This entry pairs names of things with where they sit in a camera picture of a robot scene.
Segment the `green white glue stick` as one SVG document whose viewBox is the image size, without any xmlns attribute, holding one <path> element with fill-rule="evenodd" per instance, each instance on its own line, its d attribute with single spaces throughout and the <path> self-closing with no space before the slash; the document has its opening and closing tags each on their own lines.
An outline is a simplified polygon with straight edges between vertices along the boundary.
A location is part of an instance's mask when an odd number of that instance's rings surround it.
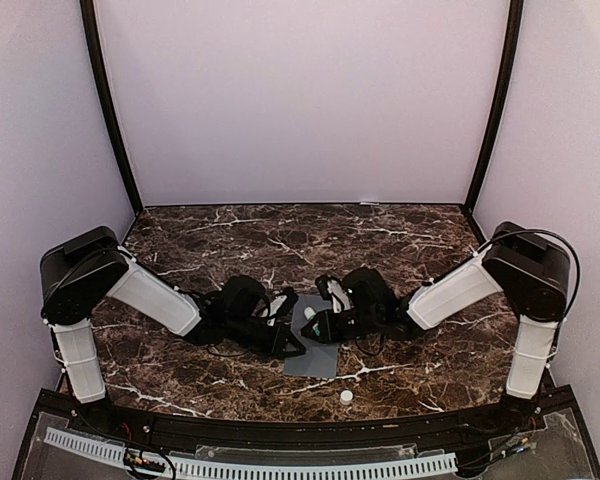
<svg viewBox="0 0 600 480">
<path fill-rule="evenodd" d="M 316 315 L 317 312 L 312 307 L 306 307 L 304 316 L 307 322 L 301 328 L 301 335 L 314 341 L 318 341 L 321 336 L 319 321 L 315 319 Z"/>
</svg>

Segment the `grey envelope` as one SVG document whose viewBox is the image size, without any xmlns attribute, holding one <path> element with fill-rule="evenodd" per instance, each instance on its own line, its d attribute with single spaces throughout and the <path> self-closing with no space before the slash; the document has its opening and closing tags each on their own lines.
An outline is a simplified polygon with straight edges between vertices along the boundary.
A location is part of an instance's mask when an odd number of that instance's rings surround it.
<svg viewBox="0 0 600 480">
<path fill-rule="evenodd" d="M 305 310 L 311 308 L 315 313 L 331 308 L 331 303 L 319 295 L 300 294 L 294 306 L 291 320 L 291 331 L 306 347 L 302 356 L 287 358 L 283 373 L 292 377 L 309 377 L 332 379 L 337 374 L 337 344 L 321 344 L 301 336 L 300 330 L 308 322 Z"/>
</svg>

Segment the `white glue stick cap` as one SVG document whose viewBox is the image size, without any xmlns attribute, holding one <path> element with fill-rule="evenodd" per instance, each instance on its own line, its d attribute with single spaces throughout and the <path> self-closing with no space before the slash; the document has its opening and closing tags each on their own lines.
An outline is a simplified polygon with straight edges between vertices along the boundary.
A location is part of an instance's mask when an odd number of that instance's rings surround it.
<svg viewBox="0 0 600 480">
<path fill-rule="evenodd" d="M 339 400 L 342 405 L 349 405 L 353 401 L 354 395 L 350 390 L 343 390 L 340 394 Z"/>
</svg>

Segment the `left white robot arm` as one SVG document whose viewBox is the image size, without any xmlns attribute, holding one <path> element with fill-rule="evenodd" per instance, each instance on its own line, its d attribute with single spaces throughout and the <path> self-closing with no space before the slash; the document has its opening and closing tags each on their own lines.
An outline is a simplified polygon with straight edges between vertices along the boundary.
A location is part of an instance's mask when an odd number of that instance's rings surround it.
<svg viewBox="0 0 600 480">
<path fill-rule="evenodd" d="M 81 417 L 100 436 L 121 427 L 110 406 L 92 329 L 92 312 L 113 298 L 172 334 L 196 346 L 229 339 L 249 351 L 275 359 L 294 358 L 306 348 L 285 317 L 298 301 L 293 288 L 269 299 L 252 277 L 237 275 L 206 294 L 187 292 L 160 278 L 120 245 L 106 226 L 94 228 L 43 254 L 40 264 L 43 305 Z"/>
</svg>

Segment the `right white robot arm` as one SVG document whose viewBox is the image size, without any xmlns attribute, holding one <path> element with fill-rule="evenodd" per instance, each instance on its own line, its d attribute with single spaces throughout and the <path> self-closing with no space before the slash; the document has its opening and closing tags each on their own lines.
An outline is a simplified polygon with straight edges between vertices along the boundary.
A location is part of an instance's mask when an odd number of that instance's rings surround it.
<svg viewBox="0 0 600 480">
<path fill-rule="evenodd" d="M 579 292 L 581 262 L 562 236 L 543 229 L 501 223 L 470 258 L 447 273 L 398 297 L 376 269 L 360 267 L 342 279 L 317 278 L 331 308 L 309 315 L 303 337 L 335 344 L 369 334 L 395 341 L 417 338 L 449 317 L 494 294 L 503 295 L 518 320 L 508 396 L 490 413 L 501 434 L 529 416 L 543 372 L 555 354 L 559 331 Z"/>
</svg>

